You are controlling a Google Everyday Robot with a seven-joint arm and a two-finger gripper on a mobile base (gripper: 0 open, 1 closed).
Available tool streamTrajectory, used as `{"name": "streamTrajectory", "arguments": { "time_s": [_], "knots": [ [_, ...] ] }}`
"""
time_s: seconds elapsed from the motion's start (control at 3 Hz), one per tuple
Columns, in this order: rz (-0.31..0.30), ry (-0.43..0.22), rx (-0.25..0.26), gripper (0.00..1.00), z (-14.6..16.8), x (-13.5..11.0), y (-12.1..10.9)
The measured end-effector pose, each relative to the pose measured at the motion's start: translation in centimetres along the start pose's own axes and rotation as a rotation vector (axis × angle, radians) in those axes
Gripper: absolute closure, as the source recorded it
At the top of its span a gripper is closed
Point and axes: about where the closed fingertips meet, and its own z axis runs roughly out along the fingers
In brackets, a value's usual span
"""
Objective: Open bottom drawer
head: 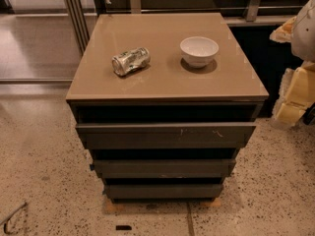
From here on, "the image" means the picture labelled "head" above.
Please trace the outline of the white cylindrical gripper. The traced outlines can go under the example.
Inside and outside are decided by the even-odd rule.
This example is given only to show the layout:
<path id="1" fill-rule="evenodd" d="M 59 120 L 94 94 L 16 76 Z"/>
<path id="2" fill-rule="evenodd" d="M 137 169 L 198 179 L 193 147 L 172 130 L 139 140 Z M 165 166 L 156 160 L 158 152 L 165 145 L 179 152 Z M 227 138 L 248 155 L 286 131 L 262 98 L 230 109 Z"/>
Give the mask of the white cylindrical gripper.
<path id="1" fill-rule="evenodd" d="M 280 125 L 292 127 L 304 115 L 303 109 L 309 108 L 315 102 L 315 63 L 304 61 L 293 72 L 284 101 L 291 105 L 276 104 L 274 119 Z"/>

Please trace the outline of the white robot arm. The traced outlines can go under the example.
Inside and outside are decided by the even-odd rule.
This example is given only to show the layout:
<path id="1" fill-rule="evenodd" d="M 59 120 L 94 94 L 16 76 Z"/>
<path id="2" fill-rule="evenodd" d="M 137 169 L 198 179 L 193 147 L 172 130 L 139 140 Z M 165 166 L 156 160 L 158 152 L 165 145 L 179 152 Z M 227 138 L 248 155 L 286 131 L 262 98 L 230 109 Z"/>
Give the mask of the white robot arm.
<path id="1" fill-rule="evenodd" d="M 299 13 L 274 30 L 270 40 L 289 42 L 291 53 L 302 60 L 295 70 L 284 71 L 279 99 L 272 111 L 273 124 L 288 129 L 300 119 L 315 124 L 315 0 L 309 0 Z"/>

